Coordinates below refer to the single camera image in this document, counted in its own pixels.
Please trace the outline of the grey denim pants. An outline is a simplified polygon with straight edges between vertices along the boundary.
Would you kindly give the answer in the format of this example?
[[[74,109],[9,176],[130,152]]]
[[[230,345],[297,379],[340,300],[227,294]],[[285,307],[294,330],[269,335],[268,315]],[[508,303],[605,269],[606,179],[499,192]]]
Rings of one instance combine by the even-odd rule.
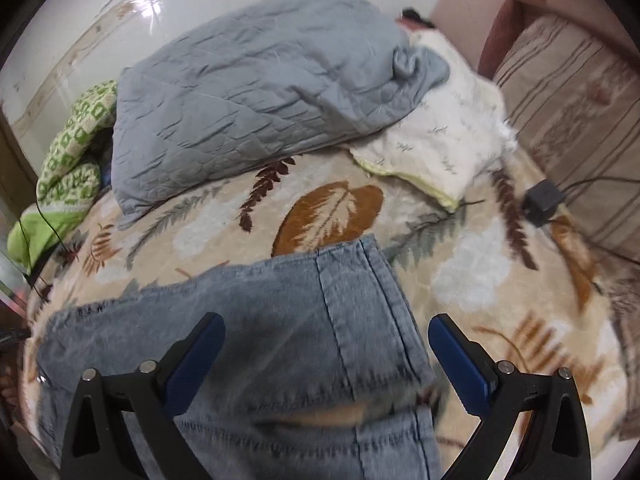
[[[37,353],[47,456],[62,456],[84,370],[159,360],[208,312],[226,338],[177,426],[210,478],[439,477],[431,411],[416,403],[435,375],[370,236],[55,313]]]

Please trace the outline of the leaf print bed blanket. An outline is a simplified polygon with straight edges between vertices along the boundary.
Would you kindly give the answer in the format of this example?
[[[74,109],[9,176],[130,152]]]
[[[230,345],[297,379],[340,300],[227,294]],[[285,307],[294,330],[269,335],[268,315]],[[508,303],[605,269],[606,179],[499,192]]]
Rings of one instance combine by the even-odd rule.
[[[629,436],[631,388],[600,281],[578,304],[558,234],[506,226],[540,177],[525,154],[456,214],[343,151],[186,192],[132,226],[100,198],[29,301],[26,426],[61,458],[81,373],[161,358],[208,311],[221,354],[177,427],[219,479],[435,479],[477,421],[427,344],[432,316],[524,373],[569,368],[590,448]]]

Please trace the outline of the black charger adapter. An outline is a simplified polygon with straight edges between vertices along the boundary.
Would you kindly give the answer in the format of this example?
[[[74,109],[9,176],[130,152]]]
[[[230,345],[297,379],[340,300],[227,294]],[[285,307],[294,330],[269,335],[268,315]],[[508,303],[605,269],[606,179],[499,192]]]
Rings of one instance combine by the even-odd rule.
[[[524,217],[540,228],[552,219],[564,200],[565,194],[552,181],[544,179],[526,191],[522,203]]]

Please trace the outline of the green patterned quilt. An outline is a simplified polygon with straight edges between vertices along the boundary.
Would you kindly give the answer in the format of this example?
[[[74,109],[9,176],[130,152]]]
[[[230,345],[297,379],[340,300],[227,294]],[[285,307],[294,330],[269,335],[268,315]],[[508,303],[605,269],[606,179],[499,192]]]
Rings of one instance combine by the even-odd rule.
[[[35,203],[21,213],[6,241],[8,256],[23,268],[32,269],[44,252],[76,229],[98,197],[101,168],[90,151],[115,125],[116,101],[116,81],[95,84],[72,105],[50,144]]]

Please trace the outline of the white cream pillow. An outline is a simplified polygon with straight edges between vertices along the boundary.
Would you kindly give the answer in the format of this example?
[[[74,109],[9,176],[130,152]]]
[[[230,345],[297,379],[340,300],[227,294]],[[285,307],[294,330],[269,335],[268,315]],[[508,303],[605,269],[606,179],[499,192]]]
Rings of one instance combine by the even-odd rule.
[[[448,63],[448,79],[400,122],[347,149],[370,174],[405,180],[454,211],[474,179],[516,149],[516,132],[499,87],[474,72],[441,32],[419,29],[409,39]]]

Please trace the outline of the striped beige cushion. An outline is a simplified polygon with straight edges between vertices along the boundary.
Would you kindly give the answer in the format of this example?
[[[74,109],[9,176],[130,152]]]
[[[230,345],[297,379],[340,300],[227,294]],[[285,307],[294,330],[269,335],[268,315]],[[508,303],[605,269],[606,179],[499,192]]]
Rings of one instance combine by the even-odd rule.
[[[554,15],[523,30],[495,73],[518,143],[598,245],[639,257],[639,73]]]

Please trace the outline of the grey quilted pillow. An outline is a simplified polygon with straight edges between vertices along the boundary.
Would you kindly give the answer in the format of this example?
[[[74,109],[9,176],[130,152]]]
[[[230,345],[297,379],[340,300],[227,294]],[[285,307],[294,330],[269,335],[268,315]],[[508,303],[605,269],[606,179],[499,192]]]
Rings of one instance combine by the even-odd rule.
[[[265,0],[215,18],[119,77],[122,224],[204,182],[376,133],[449,72],[366,0]]]

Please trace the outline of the pink red headboard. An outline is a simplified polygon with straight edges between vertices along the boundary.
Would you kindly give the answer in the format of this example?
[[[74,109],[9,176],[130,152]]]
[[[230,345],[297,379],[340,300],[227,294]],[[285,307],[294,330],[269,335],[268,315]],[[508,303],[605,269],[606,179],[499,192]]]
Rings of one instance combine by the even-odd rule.
[[[413,8],[396,22],[404,29],[437,28],[473,70],[488,79],[526,27],[547,12],[577,20],[587,0],[438,0],[424,18]]]

